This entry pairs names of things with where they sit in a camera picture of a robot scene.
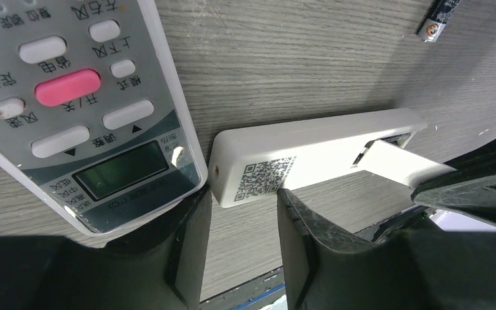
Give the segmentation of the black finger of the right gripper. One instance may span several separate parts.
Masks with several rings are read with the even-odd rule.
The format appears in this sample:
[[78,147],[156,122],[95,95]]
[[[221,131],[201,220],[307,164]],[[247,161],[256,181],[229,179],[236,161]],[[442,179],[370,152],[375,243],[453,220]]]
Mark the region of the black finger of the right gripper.
[[447,165],[454,171],[420,183],[412,202],[496,225],[496,139]]

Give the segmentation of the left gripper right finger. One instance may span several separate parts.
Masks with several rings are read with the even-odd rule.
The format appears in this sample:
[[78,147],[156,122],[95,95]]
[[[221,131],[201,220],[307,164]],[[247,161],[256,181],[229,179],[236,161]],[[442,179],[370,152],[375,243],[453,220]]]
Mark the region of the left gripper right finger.
[[287,189],[277,217],[290,309],[496,309],[496,232],[406,229],[374,243]]

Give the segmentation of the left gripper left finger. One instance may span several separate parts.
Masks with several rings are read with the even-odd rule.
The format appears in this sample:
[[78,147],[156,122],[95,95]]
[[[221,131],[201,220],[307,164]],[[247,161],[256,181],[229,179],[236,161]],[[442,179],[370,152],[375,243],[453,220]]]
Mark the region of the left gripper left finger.
[[102,248],[0,236],[0,309],[197,309],[211,212],[204,186]]

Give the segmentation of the white battery cover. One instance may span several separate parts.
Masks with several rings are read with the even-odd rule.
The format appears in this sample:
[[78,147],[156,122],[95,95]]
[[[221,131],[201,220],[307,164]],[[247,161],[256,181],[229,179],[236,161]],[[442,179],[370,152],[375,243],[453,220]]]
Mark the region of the white battery cover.
[[357,168],[415,189],[423,181],[455,171],[381,139],[372,142]]

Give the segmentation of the long white remote control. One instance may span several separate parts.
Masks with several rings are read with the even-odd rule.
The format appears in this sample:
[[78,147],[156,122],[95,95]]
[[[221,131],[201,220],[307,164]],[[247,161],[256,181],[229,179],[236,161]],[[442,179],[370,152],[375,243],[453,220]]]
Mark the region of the long white remote control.
[[405,147],[428,124],[408,108],[275,123],[220,132],[208,182],[223,208],[358,172],[375,140]]

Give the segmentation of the small white remote control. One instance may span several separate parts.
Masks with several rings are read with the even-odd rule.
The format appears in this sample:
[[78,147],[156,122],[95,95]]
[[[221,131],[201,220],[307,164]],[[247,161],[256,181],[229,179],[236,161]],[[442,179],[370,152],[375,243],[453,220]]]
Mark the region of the small white remote control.
[[203,187],[154,1],[0,1],[0,167],[89,236]]

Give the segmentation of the black battery upper left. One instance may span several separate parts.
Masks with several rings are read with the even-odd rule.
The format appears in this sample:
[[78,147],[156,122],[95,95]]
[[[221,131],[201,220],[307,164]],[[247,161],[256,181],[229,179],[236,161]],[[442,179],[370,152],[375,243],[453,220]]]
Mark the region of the black battery upper left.
[[433,1],[415,32],[417,37],[423,42],[436,42],[459,3],[460,0]]

